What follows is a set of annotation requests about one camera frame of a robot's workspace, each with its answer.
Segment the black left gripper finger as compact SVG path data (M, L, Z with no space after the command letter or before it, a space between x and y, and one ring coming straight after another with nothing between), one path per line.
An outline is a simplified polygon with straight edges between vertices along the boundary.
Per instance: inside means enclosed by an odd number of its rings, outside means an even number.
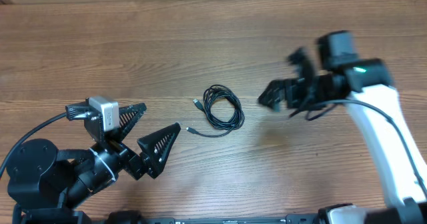
M179 123L174 123L137 140L141 149L140 157L146 166L146 173L151 178L155 179L163 172L180 131Z
M119 108L119 128L115 131L115 140L123 141L147 110L145 103Z

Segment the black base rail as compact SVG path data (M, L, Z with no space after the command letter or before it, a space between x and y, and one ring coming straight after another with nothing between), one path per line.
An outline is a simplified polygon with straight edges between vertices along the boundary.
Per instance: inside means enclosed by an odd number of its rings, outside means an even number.
M142 224L314 224L319 223L315 213L287 214L283 217L232 217L232 218L201 218L201 219L174 219L148 218L140 216L137 221L119 221L115 217L101 223L142 223Z

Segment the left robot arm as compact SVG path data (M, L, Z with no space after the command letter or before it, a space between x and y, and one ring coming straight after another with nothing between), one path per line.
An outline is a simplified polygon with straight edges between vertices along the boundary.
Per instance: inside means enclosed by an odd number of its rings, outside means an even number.
M9 175L7 192L15 200L14 223L91 223L77 207L92 195L113 185L121 171L138 180L155 179L164 170L171 148L181 131L179 123L138 139L141 153L123 140L142 118L144 103L120 107L102 96L66 106L24 135L1 165ZM82 120L94 140L88 149L60 150L48 139L32 134L61 119Z

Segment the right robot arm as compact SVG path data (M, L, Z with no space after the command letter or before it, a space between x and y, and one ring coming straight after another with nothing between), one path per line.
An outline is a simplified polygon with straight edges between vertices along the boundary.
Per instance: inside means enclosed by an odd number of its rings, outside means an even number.
M258 97L260 105L278 111L285 102L292 115L308 121L343 106L360 130L376 166L385 208L343 203L315 214L286 217L287 223L425 223L426 162L402 114L394 80L378 58L363 59L349 31L317 40L323 74L303 48L288 57L298 76L271 81Z

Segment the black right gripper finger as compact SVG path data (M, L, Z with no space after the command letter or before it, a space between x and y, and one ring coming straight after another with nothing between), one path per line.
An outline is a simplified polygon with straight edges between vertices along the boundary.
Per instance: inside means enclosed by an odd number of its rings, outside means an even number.
M284 100L285 86L284 79L270 81L266 89L258 97L258 103L270 108L272 111L280 111L280 102Z
M294 65L296 67L298 79L303 79L304 81L312 81L313 78L316 76L314 64L304 47L300 47L296 49L292 54L288 55L287 61L290 65Z

